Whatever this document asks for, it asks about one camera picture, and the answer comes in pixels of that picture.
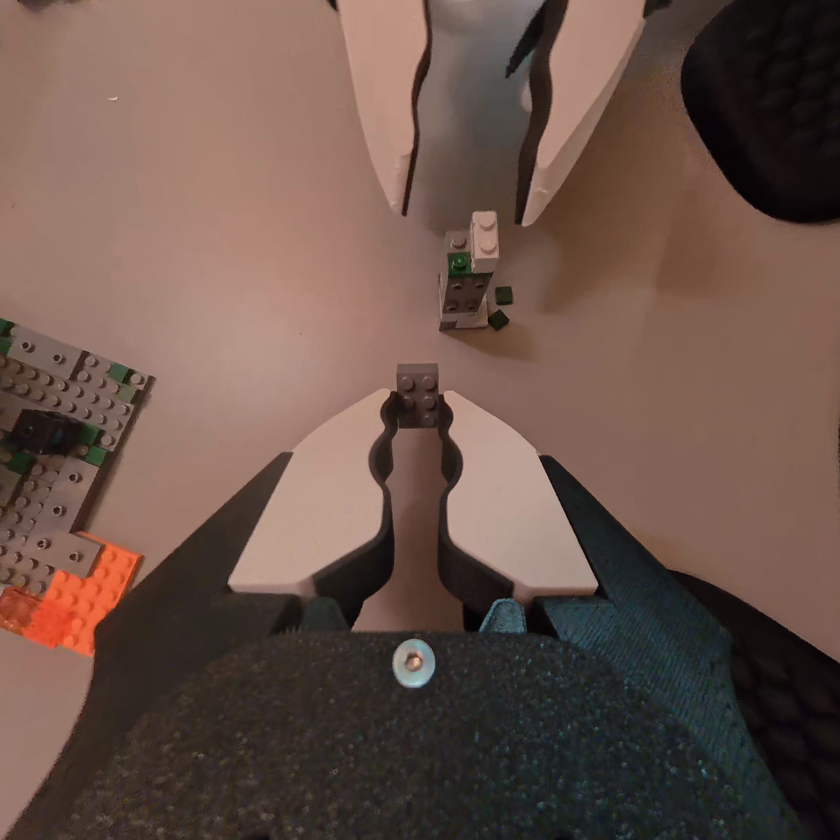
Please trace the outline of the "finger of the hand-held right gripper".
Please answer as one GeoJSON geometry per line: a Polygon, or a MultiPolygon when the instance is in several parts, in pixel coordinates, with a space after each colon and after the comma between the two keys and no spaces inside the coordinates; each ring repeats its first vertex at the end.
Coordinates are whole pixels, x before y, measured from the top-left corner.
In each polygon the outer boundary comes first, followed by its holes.
{"type": "Polygon", "coordinates": [[[519,158],[515,222],[529,226],[571,173],[645,26],[645,1],[547,1],[513,52],[527,58],[531,111],[519,158]]]}
{"type": "Polygon", "coordinates": [[[417,103],[432,56],[426,1],[339,1],[364,139],[385,199],[405,216],[419,146],[417,103]]]}

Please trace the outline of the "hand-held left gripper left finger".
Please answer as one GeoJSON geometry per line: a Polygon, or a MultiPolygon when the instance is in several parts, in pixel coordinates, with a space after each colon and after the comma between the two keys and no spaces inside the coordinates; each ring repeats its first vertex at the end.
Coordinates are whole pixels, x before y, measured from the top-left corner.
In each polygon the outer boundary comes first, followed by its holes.
{"type": "Polygon", "coordinates": [[[391,579],[396,394],[375,391],[294,448],[228,577],[236,593],[334,600],[353,626],[391,579]]]}

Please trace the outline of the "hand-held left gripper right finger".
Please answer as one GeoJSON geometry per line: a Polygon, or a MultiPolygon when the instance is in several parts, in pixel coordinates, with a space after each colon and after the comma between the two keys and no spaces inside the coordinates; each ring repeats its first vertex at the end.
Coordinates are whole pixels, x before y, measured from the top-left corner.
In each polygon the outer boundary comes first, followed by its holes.
{"type": "Polygon", "coordinates": [[[538,450],[457,392],[443,395],[438,434],[437,573],[464,626],[501,600],[528,612],[539,598],[592,599],[599,582],[538,450]]]}

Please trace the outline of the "dark grey brick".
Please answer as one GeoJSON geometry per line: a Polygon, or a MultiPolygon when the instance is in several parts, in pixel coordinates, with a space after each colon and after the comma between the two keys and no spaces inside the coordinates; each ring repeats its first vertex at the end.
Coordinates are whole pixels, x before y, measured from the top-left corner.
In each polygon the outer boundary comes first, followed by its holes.
{"type": "Polygon", "coordinates": [[[400,429],[435,428],[439,419],[437,363],[398,364],[395,391],[399,396],[400,429]]]}

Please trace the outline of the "grey brick pillar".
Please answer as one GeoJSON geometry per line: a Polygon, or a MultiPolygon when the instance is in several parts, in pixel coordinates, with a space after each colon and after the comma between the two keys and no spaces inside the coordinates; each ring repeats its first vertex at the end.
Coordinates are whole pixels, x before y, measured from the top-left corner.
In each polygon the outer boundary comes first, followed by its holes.
{"type": "Polygon", "coordinates": [[[467,228],[447,231],[444,254],[438,275],[439,330],[486,328],[488,291],[500,259],[497,213],[476,211],[467,228]]]}

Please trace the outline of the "grey baseplate brick building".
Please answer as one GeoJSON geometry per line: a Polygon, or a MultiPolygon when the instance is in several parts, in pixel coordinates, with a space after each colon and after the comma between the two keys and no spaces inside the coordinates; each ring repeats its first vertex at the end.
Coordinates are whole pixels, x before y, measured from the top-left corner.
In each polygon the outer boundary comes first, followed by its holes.
{"type": "Polygon", "coordinates": [[[87,520],[153,383],[2,318],[2,630],[93,657],[142,555],[87,520]]]}

